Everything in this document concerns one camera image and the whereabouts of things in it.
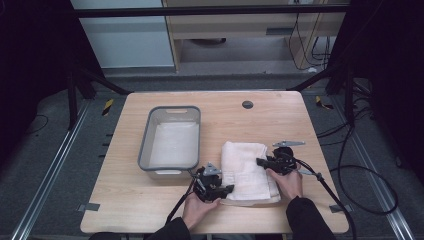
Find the folded towel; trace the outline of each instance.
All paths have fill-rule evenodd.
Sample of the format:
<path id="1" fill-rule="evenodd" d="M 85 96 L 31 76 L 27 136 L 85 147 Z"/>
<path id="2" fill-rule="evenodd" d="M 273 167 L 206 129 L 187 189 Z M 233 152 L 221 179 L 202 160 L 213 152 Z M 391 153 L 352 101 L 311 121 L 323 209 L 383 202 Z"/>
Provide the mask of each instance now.
<path id="1" fill-rule="evenodd" d="M 266 151 L 261 143 L 226 142 L 222 146 L 222 185 L 234 184 L 223 204 L 251 206 L 281 199 L 275 181 L 256 164 L 256 158 L 266 159 Z"/>

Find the person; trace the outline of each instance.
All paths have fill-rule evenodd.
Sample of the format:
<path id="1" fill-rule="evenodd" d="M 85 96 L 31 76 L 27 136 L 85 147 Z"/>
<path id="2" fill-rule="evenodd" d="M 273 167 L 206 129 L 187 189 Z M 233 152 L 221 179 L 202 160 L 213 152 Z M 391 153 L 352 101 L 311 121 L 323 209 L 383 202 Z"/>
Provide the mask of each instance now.
<path id="1" fill-rule="evenodd" d="M 284 176 L 277 174 L 272 169 L 266 169 L 266 172 L 277 182 L 284 197 L 290 200 L 286 215 L 294 240 L 336 239 L 315 204 L 310 199 L 303 197 L 302 175 L 298 171 L 292 171 Z M 219 201 L 220 199 L 216 199 L 212 203 L 204 203 L 196 194 L 190 194 L 185 201 L 182 217 L 175 218 L 147 239 L 191 239 L 190 230 L 199 224 L 210 211 L 216 209 Z"/>

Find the person's left hand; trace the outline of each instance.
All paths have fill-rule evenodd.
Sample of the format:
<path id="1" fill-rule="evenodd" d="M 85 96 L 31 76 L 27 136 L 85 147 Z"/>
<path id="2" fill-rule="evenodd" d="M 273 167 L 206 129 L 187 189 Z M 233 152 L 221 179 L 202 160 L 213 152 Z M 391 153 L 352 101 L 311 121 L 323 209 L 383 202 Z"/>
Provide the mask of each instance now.
<path id="1" fill-rule="evenodd" d="M 195 193 L 187 196 L 182 219 L 189 230 L 200 223 L 208 212 L 219 206 L 220 198 L 212 203 L 204 203 Z"/>

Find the black sleeve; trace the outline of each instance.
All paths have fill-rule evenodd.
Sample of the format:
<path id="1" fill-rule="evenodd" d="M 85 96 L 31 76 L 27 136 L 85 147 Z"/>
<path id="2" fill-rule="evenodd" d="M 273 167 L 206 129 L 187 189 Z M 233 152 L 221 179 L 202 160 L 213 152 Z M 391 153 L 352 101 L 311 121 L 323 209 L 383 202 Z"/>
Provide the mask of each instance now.
<path id="1" fill-rule="evenodd" d="M 310 199 L 296 197 L 287 206 L 286 214 L 293 240 L 336 239 Z"/>
<path id="2" fill-rule="evenodd" d="M 147 240 L 190 240 L 190 232 L 182 218 L 178 217 L 156 231 Z"/>

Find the plastic bin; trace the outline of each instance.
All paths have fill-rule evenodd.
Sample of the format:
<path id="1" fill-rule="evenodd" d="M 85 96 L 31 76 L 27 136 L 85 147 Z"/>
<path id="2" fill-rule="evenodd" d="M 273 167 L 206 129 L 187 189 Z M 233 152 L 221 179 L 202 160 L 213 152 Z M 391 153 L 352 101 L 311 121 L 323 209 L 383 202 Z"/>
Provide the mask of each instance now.
<path id="1" fill-rule="evenodd" d="M 190 178 L 199 163 L 200 110 L 195 106 L 153 108 L 138 164 L 154 179 Z"/>

